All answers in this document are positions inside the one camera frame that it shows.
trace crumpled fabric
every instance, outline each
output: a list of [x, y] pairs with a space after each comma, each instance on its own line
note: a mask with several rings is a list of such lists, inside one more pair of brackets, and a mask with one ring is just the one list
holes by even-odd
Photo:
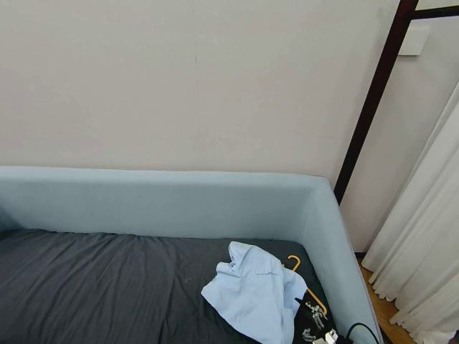
[[202, 296], [240, 333], [262, 344], [291, 344], [304, 279], [253, 245], [231, 242], [229, 255], [231, 262], [217, 265]]

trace black metal frame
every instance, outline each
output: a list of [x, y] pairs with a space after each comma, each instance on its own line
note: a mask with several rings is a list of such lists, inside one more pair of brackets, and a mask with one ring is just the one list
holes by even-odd
[[445, 16], [459, 16], [459, 5], [440, 7], [437, 9], [416, 10], [418, 0], [400, 0], [394, 21], [387, 35], [386, 43], [379, 58], [379, 62], [374, 72], [372, 83], [366, 94], [364, 106], [361, 109], [359, 120], [357, 121], [354, 134], [346, 152], [343, 165], [339, 172], [339, 177], [335, 185], [334, 193], [336, 200], [340, 204], [344, 192], [351, 179], [352, 172], [359, 158], [359, 154], [364, 145], [366, 135], [372, 124], [374, 115], [381, 101], [387, 81], [389, 80], [395, 61], [402, 46], [403, 39], [407, 34], [408, 26], [412, 20], [441, 18]]

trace dark gray bed sheet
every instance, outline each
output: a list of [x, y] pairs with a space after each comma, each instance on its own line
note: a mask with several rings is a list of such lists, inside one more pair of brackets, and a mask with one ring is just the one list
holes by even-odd
[[[257, 245], [297, 272], [327, 305], [304, 248]], [[200, 292], [229, 262], [231, 239], [0, 233], [0, 343], [255, 343]]]

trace white curtain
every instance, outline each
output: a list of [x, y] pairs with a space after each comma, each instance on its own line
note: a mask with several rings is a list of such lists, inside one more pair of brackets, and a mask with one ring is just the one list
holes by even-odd
[[417, 343], [459, 329], [458, 98], [459, 84], [362, 262]]

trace wall switch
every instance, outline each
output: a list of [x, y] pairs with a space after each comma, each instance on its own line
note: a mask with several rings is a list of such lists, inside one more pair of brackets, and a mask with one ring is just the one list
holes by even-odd
[[411, 24], [408, 28], [407, 35], [403, 40], [402, 48], [400, 48], [399, 55], [421, 55], [422, 48], [424, 47], [424, 44], [427, 41], [429, 33], [429, 24]]

